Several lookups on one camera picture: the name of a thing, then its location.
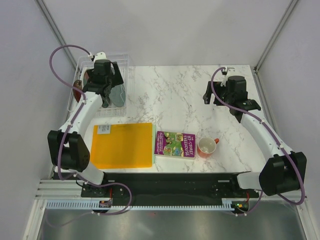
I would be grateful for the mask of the dark teal speckled plate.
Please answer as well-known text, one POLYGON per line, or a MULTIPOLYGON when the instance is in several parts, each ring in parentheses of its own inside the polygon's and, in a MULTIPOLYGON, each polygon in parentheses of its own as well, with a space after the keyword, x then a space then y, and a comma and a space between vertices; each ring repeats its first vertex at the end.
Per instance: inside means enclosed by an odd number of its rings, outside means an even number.
POLYGON ((85 86, 89 81, 90 77, 93 75, 93 69, 88 69, 83 75, 83 86, 85 86))

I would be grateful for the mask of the grey-green plate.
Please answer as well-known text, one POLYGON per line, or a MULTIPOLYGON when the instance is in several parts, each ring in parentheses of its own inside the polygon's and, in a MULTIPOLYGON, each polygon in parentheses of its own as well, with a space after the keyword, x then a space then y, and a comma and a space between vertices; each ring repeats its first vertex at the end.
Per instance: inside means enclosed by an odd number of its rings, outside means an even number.
POLYGON ((114 86, 109 94, 110 104, 114 105, 117 108, 122 108, 125 106, 126 102, 126 89, 124 83, 121 85, 114 86))

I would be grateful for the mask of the red floral bowl plate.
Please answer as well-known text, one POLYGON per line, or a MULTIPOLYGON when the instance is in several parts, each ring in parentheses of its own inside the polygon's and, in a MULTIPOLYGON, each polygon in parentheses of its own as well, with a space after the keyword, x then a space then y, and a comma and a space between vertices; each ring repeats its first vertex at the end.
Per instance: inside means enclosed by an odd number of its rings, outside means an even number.
POLYGON ((77 103, 80 102, 81 98, 82 98, 82 92, 83 92, 83 82, 81 80, 76 80, 73 83, 73 97, 76 100, 77 103))

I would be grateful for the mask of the red teal flower plate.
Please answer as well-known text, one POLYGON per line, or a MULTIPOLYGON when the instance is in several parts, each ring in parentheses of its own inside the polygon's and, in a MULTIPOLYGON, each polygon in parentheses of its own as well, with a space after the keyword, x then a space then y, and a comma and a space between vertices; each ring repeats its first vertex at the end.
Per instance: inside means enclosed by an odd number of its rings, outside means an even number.
POLYGON ((85 71, 84 75, 83 75, 83 80, 84 81, 88 81, 88 79, 90 78, 90 73, 91 73, 91 70, 88 69, 85 71))

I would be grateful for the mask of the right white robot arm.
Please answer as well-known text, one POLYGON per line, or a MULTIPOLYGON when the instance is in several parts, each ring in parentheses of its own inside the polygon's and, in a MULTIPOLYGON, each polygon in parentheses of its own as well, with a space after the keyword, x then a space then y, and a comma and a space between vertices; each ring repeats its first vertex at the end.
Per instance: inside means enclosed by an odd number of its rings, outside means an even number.
POLYGON ((225 85, 210 80, 203 95, 205 104, 211 96, 217 106, 226 106, 236 120, 250 133, 260 148, 266 163, 261 172, 237 173, 229 184, 235 197, 247 189, 263 191, 267 196, 282 195, 300 190, 305 196, 304 179, 307 158, 302 152, 294 152, 272 129, 260 105, 248 98, 247 82, 243 76, 230 76, 225 85))

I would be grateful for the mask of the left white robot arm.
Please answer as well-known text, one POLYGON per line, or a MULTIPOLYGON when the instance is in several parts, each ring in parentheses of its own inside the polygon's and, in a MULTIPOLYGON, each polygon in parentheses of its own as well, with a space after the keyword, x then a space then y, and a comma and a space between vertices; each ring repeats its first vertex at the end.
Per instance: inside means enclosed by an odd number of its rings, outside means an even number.
POLYGON ((70 176, 78 176, 92 185, 92 191, 99 197, 106 196, 110 185, 104 181, 105 174, 90 162, 90 151, 84 141, 84 135, 96 111, 107 102, 114 87, 124 83, 116 61, 98 59, 86 85, 75 88, 81 97, 75 111, 58 129, 48 133, 50 157, 57 167, 60 180, 66 180, 61 170, 69 170, 70 176))

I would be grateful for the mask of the orange mug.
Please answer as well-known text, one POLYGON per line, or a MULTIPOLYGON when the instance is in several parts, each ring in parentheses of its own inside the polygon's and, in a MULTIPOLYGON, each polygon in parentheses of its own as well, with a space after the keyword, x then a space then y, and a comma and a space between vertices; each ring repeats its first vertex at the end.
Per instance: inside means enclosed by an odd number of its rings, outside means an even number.
POLYGON ((217 148, 217 144, 220 142, 219 138, 203 137, 197 144, 197 154, 200 158, 208 158, 217 148))

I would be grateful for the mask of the orange plastic folder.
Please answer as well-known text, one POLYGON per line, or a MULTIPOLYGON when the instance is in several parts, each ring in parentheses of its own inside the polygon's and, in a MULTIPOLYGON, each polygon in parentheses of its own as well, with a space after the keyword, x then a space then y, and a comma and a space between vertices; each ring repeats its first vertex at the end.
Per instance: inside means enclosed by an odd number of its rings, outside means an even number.
POLYGON ((154 135, 150 122, 95 125, 90 162, 101 170, 150 168, 154 162, 154 135))

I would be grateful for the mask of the purple treehouse book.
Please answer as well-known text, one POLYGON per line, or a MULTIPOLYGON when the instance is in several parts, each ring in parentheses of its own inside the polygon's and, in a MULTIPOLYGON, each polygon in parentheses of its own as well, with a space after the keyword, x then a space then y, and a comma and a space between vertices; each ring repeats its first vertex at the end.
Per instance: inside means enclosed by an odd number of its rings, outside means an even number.
POLYGON ((194 159, 196 157, 196 135, 191 133, 157 131, 154 154, 161 157, 194 159))

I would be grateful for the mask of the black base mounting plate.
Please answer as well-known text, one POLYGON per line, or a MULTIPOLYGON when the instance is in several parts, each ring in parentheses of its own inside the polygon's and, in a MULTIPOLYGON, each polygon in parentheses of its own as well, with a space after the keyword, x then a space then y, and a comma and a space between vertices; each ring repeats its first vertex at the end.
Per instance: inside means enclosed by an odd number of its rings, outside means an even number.
POLYGON ((234 173, 107 173, 98 188, 83 186, 83 198, 111 197, 126 205, 218 204, 222 199, 254 199, 252 189, 240 189, 234 173))

